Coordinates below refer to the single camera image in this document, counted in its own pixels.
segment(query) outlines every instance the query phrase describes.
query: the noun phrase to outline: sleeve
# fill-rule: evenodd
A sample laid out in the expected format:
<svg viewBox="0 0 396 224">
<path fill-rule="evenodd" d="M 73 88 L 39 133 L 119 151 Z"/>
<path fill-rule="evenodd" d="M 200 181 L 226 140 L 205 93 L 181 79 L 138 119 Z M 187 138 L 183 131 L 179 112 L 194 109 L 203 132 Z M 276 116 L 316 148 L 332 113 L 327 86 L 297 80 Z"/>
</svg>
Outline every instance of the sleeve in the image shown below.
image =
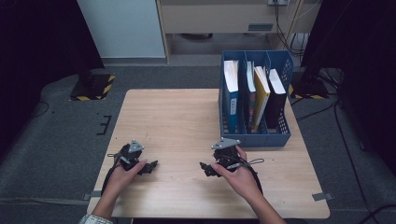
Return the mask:
<svg viewBox="0 0 396 224">
<path fill-rule="evenodd" d="M 102 217 L 87 214 L 79 221 L 78 224 L 113 224 L 113 222 Z"/>
</svg>

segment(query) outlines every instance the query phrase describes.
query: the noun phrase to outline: wooden table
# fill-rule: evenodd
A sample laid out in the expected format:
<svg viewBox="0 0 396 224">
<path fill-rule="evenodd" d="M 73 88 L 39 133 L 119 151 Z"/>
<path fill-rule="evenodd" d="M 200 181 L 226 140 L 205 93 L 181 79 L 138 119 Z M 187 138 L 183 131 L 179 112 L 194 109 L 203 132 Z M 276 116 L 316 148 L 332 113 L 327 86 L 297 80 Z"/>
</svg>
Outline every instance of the wooden table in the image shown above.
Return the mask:
<svg viewBox="0 0 396 224">
<path fill-rule="evenodd" d="M 121 194 L 113 217 L 256 218 L 224 178 L 206 177 L 199 162 L 212 163 L 219 139 L 219 90 L 130 90 L 123 102 L 107 153 L 135 139 L 145 147 L 141 160 L 159 161 Z M 259 173 L 265 197 L 282 217 L 326 218 L 326 201 L 290 103 L 291 137 L 284 147 L 244 148 Z M 94 190 L 102 188 L 113 158 L 105 156 Z M 99 198 L 91 198 L 90 213 Z"/>
</svg>

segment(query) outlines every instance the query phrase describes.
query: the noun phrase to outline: blue plastic basket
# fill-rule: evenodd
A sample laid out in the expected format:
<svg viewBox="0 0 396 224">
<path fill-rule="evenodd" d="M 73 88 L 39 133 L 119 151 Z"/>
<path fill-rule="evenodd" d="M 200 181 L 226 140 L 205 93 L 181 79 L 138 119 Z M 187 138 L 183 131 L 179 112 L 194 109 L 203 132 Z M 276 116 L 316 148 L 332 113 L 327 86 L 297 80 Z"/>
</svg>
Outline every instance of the blue plastic basket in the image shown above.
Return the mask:
<svg viewBox="0 0 396 224">
<path fill-rule="evenodd" d="M 283 147 L 288 142 L 291 132 L 285 118 L 284 108 L 281 111 L 278 125 L 275 132 L 268 132 L 265 122 L 259 127 L 257 133 L 247 133 L 243 121 L 243 109 L 238 106 L 238 121 L 235 133 L 229 133 L 227 129 L 227 119 L 223 111 L 224 108 L 224 61 L 238 61 L 238 76 L 242 76 L 247 71 L 247 61 L 253 61 L 255 66 L 265 66 L 266 74 L 270 69 L 276 69 L 285 91 L 288 92 L 293 74 L 293 60 L 286 50 L 226 50 L 221 57 L 221 75 L 219 87 L 219 126 L 221 137 L 238 139 L 241 141 L 240 147 Z"/>
</svg>

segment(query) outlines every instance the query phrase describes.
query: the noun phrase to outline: yellow black hazard tape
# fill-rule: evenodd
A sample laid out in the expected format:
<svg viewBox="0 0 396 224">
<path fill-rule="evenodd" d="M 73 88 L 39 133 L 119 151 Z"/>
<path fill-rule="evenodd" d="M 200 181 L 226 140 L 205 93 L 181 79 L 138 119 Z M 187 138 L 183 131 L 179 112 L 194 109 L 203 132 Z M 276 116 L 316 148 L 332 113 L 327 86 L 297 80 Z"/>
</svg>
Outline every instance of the yellow black hazard tape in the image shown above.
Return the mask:
<svg viewBox="0 0 396 224">
<path fill-rule="evenodd" d="M 95 94 L 95 95 L 89 95 L 89 92 L 82 92 L 79 95 L 71 95 L 70 96 L 70 100 L 71 101 L 90 101 L 90 100 L 103 100 L 107 97 L 108 92 L 111 89 L 111 85 L 113 84 L 113 80 L 114 80 L 115 76 L 114 75 L 110 75 L 108 76 L 108 80 L 105 80 L 105 85 L 102 88 L 102 90 L 100 90 L 99 94 Z"/>
<path fill-rule="evenodd" d="M 294 90 L 294 88 L 292 87 L 292 85 L 289 85 L 289 95 L 292 99 L 301 99 L 301 98 L 305 98 L 305 99 L 327 99 L 329 98 L 328 94 L 307 94 L 307 93 L 299 93 L 296 92 Z"/>
</svg>

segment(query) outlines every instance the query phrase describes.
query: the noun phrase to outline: hand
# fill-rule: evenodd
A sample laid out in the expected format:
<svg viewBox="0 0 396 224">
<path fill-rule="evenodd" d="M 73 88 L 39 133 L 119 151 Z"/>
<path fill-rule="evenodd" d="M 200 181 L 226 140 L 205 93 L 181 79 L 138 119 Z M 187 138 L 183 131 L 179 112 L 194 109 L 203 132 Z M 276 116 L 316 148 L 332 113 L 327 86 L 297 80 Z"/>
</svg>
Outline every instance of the hand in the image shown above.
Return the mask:
<svg viewBox="0 0 396 224">
<path fill-rule="evenodd" d="M 131 183 L 132 179 L 137 175 L 137 173 L 143 169 L 147 161 L 140 161 L 138 164 L 134 166 L 129 171 L 125 171 L 120 165 L 120 161 L 118 161 L 117 166 L 113 174 L 111 174 L 108 179 L 108 183 L 106 186 L 106 191 L 112 191 L 112 193 L 116 194 L 117 197 L 120 193 Z"/>
<path fill-rule="evenodd" d="M 239 146 L 235 146 L 239 156 L 245 161 L 248 160 L 247 153 Z M 238 167 L 233 173 L 222 167 L 221 165 L 212 164 L 213 169 L 219 175 L 224 176 L 227 182 L 233 187 L 233 190 L 244 199 L 256 197 L 258 194 L 262 196 L 253 174 L 246 167 Z"/>
</svg>

